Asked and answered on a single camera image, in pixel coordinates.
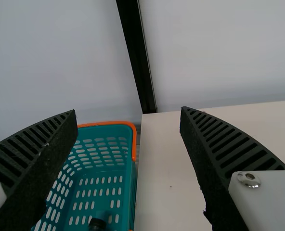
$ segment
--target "black metal frame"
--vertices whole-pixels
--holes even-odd
[[[137,0],[116,0],[136,82],[142,112],[155,113],[157,107]]]

